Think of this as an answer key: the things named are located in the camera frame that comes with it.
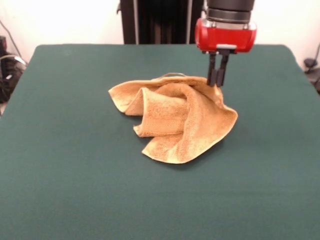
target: towel fold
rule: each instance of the towel fold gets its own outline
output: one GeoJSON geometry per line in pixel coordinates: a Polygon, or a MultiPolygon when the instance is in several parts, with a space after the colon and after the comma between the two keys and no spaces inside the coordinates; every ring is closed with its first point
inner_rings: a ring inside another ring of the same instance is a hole
{"type": "Polygon", "coordinates": [[[108,92],[117,109],[143,116],[133,130],[153,137],[142,153],[170,164],[189,162],[233,128],[238,114],[224,104],[217,86],[197,76],[168,76],[121,83],[108,92]]]}

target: black cable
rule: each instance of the black cable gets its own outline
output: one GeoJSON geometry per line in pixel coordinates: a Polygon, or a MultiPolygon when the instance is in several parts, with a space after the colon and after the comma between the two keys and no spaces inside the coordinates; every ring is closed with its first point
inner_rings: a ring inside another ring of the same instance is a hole
{"type": "Polygon", "coordinates": [[[317,49],[317,51],[316,51],[316,55],[315,55],[315,60],[317,60],[318,59],[318,56],[319,56],[319,52],[320,52],[320,43],[319,43],[319,45],[318,45],[318,49],[317,49]]]}
{"type": "Polygon", "coordinates": [[[18,55],[21,57],[21,53],[20,53],[20,51],[19,51],[19,49],[18,49],[18,47],[17,47],[17,45],[16,45],[16,43],[15,43],[13,37],[12,37],[10,31],[6,28],[6,26],[2,23],[1,20],[0,20],[0,25],[1,25],[1,26],[4,28],[4,30],[8,33],[8,35],[9,35],[9,37],[10,37],[10,39],[11,39],[11,42],[12,42],[13,45],[14,45],[14,48],[16,49],[18,55]]]}

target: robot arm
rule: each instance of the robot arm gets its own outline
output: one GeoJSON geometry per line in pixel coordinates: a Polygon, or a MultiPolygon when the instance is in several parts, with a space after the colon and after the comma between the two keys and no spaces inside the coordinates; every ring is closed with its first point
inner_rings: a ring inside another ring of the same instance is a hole
{"type": "Polygon", "coordinates": [[[257,27],[250,22],[255,0],[207,0],[206,18],[198,19],[195,42],[209,54],[207,84],[224,84],[230,54],[247,53],[255,42],[257,27]],[[216,55],[222,55],[219,69],[215,69],[216,55]]]}

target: white wall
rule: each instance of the white wall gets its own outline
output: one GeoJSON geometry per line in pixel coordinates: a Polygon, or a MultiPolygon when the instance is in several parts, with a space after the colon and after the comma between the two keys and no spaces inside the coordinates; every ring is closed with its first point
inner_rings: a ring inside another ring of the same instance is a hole
{"type": "MultiPolygon", "coordinates": [[[[123,44],[119,1],[0,0],[0,19],[29,60],[40,44],[123,44]]],[[[252,20],[258,25],[256,43],[287,45],[301,66],[314,56],[320,42],[319,0],[255,0],[252,20]]],[[[0,34],[5,34],[1,27],[0,34]]]]}

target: green tablecloth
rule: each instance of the green tablecloth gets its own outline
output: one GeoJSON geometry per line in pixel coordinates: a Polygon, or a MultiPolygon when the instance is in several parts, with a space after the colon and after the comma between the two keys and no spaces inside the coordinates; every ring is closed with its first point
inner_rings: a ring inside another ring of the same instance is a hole
{"type": "Polygon", "coordinates": [[[320,239],[320,101],[284,46],[230,57],[223,141],[184,165],[141,154],[108,89],[208,63],[194,45],[38,47],[0,120],[0,239],[320,239]]]}

